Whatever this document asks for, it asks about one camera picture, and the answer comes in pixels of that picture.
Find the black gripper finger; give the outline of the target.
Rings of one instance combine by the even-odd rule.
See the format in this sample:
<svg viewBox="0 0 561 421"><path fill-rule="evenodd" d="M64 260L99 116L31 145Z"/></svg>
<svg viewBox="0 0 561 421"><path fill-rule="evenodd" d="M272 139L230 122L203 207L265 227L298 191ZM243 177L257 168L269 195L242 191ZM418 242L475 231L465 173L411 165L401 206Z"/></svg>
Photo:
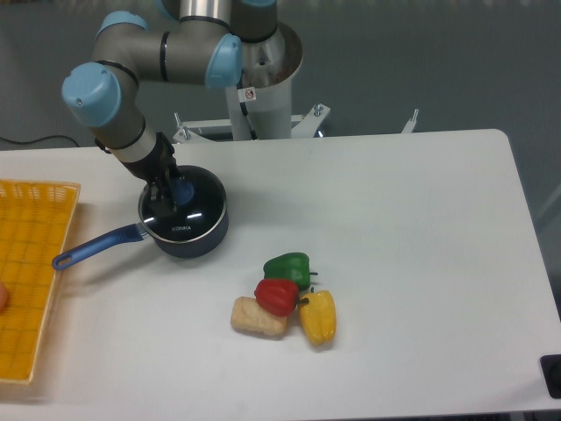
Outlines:
<svg viewBox="0 0 561 421"><path fill-rule="evenodd" d="M183 203L182 181L181 172L177 168L170 168L165 173L168 202L173 211L177 211Z"/></svg>
<svg viewBox="0 0 561 421"><path fill-rule="evenodd" d="M174 204L164 182L150 184L146 193L146 206L157 217L168 217L173 213Z"/></svg>

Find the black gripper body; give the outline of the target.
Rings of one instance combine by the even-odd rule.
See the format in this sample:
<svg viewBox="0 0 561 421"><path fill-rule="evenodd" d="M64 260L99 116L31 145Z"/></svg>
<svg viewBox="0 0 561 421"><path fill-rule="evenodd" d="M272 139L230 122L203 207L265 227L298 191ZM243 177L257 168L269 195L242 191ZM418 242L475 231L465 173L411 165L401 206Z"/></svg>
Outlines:
<svg viewBox="0 0 561 421"><path fill-rule="evenodd" d="M178 176L173 145L162 132L144 131L136 142L118 150L118 160L148 184Z"/></svg>

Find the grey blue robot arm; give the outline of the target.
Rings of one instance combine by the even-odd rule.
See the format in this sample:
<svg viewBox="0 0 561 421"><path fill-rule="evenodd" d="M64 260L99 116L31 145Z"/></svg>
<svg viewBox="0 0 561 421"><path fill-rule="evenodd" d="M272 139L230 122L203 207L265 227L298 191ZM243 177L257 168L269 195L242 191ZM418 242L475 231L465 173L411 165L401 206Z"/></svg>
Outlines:
<svg viewBox="0 0 561 421"><path fill-rule="evenodd" d="M108 15L96 35L90 61L71 71L61 94L97 144L174 208L187 203L193 190L181 175L171 143L150 127L138 109L139 84L238 86L242 46L275 34L277 3L165 1L162 6L178 21L173 31L151 31L142 17L129 11Z"/></svg>

